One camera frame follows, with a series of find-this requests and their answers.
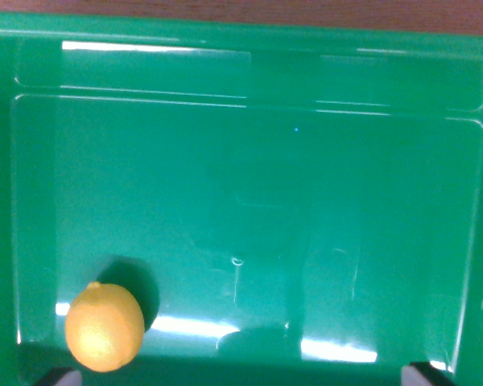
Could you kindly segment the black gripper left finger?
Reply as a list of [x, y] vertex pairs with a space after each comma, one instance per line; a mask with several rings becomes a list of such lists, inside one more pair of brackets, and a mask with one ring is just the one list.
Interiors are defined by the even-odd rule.
[[81, 372], [73, 368], [53, 368], [33, 383], [34, 386], [81, 386]]

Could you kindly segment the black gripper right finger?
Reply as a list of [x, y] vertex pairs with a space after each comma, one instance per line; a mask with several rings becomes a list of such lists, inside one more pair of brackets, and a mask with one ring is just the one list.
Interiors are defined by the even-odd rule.
[[411, 362], [401, 370], [402, 386], [456, 386], [441, 370], [429, 362]]

